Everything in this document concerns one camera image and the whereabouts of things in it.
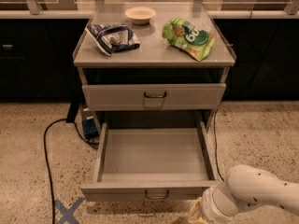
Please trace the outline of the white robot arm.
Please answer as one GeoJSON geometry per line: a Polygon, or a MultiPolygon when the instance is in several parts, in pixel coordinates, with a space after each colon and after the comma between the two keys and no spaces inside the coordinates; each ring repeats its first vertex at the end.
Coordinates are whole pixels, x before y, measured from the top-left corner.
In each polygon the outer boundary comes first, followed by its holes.
{"type": "Polygon", "coordinates": [[[299,215],[299,184],[248,165],[233,166],[219,185],[206,189],[192,206],[190,224],[228,224],[239,213],[271,205],[299,215]]]}

